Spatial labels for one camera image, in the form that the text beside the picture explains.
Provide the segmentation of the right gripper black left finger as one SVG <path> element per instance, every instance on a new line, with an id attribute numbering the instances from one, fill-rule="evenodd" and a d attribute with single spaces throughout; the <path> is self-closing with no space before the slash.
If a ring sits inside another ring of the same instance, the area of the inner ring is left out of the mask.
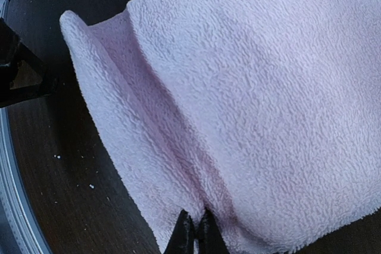
<path id="1" fill-rule="evenodd" d="M 191 216 L 181 210 L 164 254 L 193 254 L 195 230 Z"/>

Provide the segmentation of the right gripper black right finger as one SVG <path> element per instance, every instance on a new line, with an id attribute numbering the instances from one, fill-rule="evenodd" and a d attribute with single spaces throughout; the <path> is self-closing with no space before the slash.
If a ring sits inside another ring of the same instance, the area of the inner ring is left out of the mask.
<path id="1" fill-rule="evenodd" d="M 212 212 L 205 210 L 198 225 L 200 254 L 229 254 Z"/>

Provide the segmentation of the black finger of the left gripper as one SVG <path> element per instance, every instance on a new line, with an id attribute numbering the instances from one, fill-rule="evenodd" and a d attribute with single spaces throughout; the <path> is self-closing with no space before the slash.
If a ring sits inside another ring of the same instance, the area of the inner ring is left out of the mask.
<path id="1" fill-rule="evenodd" d="M 13 88 L 22 63 L 28 65 L 41 76 L 39 84 Z M 58 78 L 27 46 L 19 35 L 1 19 L 1 107 L 53 94 L 58 86 Z"/>

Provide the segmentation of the pink towel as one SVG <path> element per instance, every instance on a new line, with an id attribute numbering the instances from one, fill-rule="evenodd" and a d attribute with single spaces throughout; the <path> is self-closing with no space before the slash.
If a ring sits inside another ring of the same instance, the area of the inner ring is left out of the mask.
<path id="1" fill-rule="evenodd" d="M 380 208 L 380 0 L 131 0 L 60 26 L 160 251 L 181 211 L 276 253 Z"/>

